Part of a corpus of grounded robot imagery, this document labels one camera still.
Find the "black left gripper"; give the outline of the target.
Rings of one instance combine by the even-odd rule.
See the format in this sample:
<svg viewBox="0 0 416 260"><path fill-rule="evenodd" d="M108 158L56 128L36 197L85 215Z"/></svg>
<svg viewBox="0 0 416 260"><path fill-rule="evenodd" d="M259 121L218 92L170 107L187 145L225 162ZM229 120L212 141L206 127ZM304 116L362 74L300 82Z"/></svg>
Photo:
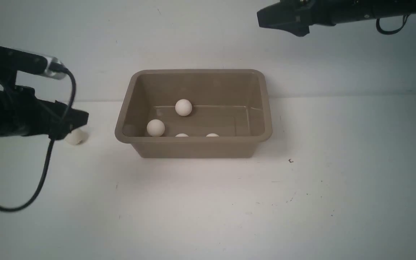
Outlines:
<svg viewBox="0 0 416 260"><path fill-rule="evenodd" d="M2 124L0 137L47 135L63 140L80 135L81 127L88 123L88 112L57 100L38 99L29 87L17 86L7 95L4 105L8 118Z"/></svg>

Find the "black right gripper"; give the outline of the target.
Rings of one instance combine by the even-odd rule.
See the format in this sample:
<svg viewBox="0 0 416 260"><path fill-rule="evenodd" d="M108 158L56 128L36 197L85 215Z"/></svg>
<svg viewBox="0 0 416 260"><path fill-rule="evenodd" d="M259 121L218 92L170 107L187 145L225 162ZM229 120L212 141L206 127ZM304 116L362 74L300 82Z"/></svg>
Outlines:
<svg viewBox="0 0 416 260"><path fill-rule="evenodd" d="M256 16L261 28L304 37L311 25L335 26L332 15L337 6L338 0L291 0L264 7Z"/></svg>

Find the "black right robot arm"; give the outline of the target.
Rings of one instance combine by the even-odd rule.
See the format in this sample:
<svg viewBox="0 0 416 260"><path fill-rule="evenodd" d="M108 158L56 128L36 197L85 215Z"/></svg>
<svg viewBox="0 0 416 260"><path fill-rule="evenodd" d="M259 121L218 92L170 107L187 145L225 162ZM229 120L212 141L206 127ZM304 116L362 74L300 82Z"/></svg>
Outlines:
<svg viewBox="0 0 416 260"><path fill-rule="evenodd" d="M412 14L416 14L416 0L281 0L262 8L256 16L261 28L304 37L312 25L335 26L364 20L375 20L379 33L393 35L400 29L385 31L380 20L401 16L405 25Z"/></svg>

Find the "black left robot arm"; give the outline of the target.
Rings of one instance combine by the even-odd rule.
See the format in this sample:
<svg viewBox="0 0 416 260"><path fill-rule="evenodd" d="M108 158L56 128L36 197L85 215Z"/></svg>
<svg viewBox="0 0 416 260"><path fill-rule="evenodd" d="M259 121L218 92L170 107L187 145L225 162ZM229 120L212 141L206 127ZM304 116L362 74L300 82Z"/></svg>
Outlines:
<svg viewBox="0 0 416 260"><path fill-rule="evenodd" d="M71 80L68 103L38 99L35 89L16 85L16 72L0 79L0 138L47 135L62 140L73 130L88 123L89 113L74 109L77 84L73 74L63 69Z"/></svg>

